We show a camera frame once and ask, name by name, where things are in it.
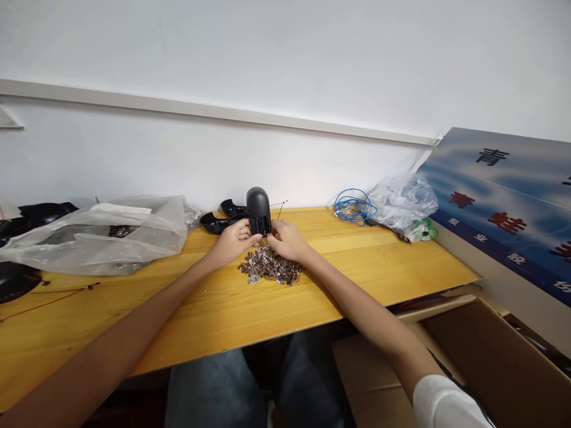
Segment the jeans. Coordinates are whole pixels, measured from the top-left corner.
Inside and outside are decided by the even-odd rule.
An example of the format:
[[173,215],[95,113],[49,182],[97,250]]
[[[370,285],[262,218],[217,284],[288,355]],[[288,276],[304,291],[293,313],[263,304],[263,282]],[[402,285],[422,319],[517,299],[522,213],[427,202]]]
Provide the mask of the jeans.
[[[328,326],[295,333],[272,391],[287,427],[354,427]],[[240,349],[173,368],[167,428],[265,428],[268,400]]]

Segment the blue sign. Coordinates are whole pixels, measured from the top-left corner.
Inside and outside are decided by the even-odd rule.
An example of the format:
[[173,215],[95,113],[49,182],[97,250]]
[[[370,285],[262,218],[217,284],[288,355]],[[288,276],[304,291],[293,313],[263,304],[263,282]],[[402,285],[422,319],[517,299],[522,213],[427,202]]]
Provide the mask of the blue sign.
[[452,128],[418,173],[432,219],[571,307],[571,143]]

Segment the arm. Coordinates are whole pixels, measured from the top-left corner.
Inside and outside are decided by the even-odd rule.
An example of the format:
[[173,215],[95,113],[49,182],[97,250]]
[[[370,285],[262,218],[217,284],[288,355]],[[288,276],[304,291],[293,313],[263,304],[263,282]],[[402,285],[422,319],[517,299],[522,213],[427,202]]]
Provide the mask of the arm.
[[323,282],[345,315],[385,355],[412,403],[418,381],[426,375],[443,375],[430,352],[416,335],[382,304],[315,251],[297,227],[287,220],[273,220],[280,240],[268,236],[268,244],[286,259],[305,265]]
[[182,276],[110,327],[0,418],[0,428],[79,427],[129,374],[175,309],[210,273],[258,246],[248,220],[227,228]]

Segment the plastic bag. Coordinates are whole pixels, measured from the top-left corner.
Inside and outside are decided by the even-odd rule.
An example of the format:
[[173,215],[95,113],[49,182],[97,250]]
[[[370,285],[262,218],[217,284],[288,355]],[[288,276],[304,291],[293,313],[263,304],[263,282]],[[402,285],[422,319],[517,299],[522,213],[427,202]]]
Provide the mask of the plastic bag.
[[438,209],[432,187],[417,174],[388,177],[369,192],[369,198],[379,210],[372,219],[412,242],[419,241],[426,231],[426,223],[419,220]]
[[201,215],[183,196],[97,204],[10,239],[0,248],[0,262],[76,275],[128,275],[180,253]]

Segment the white wall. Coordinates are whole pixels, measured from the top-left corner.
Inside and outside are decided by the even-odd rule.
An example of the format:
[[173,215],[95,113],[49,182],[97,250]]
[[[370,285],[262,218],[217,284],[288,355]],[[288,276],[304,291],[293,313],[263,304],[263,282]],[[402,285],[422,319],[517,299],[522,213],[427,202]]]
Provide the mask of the white wall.
[[[427,137],[455,125],[570,140],[570,18],[566,0],[0,0],[0,78]],[[2,177],[25,177],[3,185],[0,196],[15,204],[183,193],[214,208],[257,184],[273,200],[315,205],[344,187],[367,189],[407,171],[421,150],[3,101],[26,125],[0,136]],[[262,166],[261,157],[273,166]]]
[[0,77],[571,139],[568,0],[1,0]]
[[4,97],[24,131],[0,132],[0,203],[85,204],[183,194],[204,209],[244,203],[263,187],[272,203],[323,205],[355,185],[407,172],[423,150],[218,119]]

